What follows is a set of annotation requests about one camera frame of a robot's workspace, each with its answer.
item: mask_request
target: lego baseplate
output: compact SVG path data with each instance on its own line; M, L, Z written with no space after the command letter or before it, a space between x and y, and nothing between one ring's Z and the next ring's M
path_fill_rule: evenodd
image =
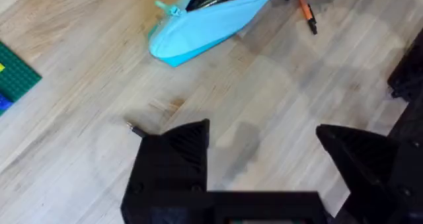
M41 76L0 42L0 95L1 102L16 102L28 92ZM10 106L0 106L0 116Z

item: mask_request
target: marker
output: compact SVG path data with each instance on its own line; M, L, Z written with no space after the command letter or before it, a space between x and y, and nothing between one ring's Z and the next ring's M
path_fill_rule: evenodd
M309 24L311 32L313 32L314 35L317 34L317 21L316 18L311 10L310 4L307 3L307 0L299 0L299 3L301 5L301 8L303 9L305 19L307 19L307 23Z

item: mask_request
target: screw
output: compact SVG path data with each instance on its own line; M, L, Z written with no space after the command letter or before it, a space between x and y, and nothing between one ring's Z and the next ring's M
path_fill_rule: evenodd
M407 197L411 197L411 191L408 188L406 188L404 186L399 186L398 189L399 189L399 192L402 195L407 196Z
M195 184L191 187L191 191L193 191L193 192L199 192L201 190L202 190L201 187L197 184Z
M420 143L417 141L411 141L412 145L415 146L415 148L420 148Z

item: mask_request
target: orange marker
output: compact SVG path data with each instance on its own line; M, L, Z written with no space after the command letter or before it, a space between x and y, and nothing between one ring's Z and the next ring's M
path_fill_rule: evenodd
M299 3L301 5L301 8L303 9L305 19L307 19L307 22L310 26L310 30L313 32L314 35L317 34L317 27L316 27L316 19L313 15L313 12L310 8L310 5L307 3L307 0L299 0Z

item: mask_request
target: floor plank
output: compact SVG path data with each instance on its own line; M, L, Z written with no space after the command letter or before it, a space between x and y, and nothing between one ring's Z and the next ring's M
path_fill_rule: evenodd
M211 120L210 190L348 189L320 123L388 134L405 103L386 80L423 27L423 0L270 0L237 35L178 68L152 58L154 0L2 0L0 40L42 76L0 122L0 219L122 223L139 139Z

